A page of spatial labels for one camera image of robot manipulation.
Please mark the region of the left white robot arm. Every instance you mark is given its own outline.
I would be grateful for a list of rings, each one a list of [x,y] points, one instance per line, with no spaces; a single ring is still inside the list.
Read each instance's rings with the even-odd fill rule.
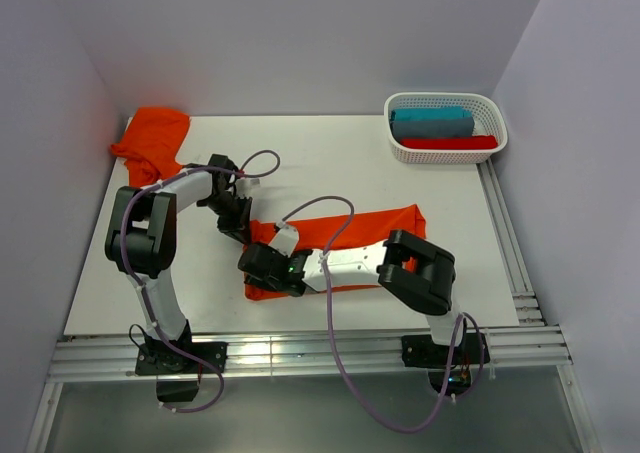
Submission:
[[[188,165],[174,181],[146,189],[124,186],[116,192],[105,254],[136,289],[146,340],[154,347],[163,343],[158,358],[172,372],[187,370],[195,359],[189,322],[171,277],[177,216],[192,205],[206,207],[217,215],[219,232],[248,244],[252,199],[237,193],[238,171],[231,159],[214,154],[206,165]]]

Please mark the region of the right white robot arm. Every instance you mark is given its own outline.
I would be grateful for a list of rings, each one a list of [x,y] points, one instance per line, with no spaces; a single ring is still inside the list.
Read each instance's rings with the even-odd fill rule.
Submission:
[[[433,351],[452,363],[468,347],[457,324],[461,311],[452,296],[455,259],[448,251],[406,230],[361,247],[296,250],[298,230],[282,224],[268,243],[255,242],[242,253],[238,268],[245,283],[293,297],[339,288],[382,287],[427,319]]]

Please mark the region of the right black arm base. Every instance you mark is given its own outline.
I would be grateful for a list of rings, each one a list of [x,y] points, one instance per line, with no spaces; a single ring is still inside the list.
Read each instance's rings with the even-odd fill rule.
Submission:
[[[445,377],[449,346],[435,344],[430,335],[405,335],[401,337],[401,359],[407,368],[422,368],[428,373],[429,383],[439,392],[446,384],[446,396],[459,395],[468,391],[473,384],[472,367],[487,366],[490,353],[484,334],[480,334],[482,343],[476,334],[463,333],[461,343],[453,350],[451,371]]]

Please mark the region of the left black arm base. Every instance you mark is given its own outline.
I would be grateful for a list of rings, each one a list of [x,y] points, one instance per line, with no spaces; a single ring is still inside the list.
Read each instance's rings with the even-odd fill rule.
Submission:
[[[223,373],[227,360],[227,342],[194,342],[189,324],[170,344],[187,356],[152,338],[138,324],[131,325],[128,338],[137,348],[134,374],[156,378],[156,398],[163,405],[181,406],[199,393],[205,373]]]

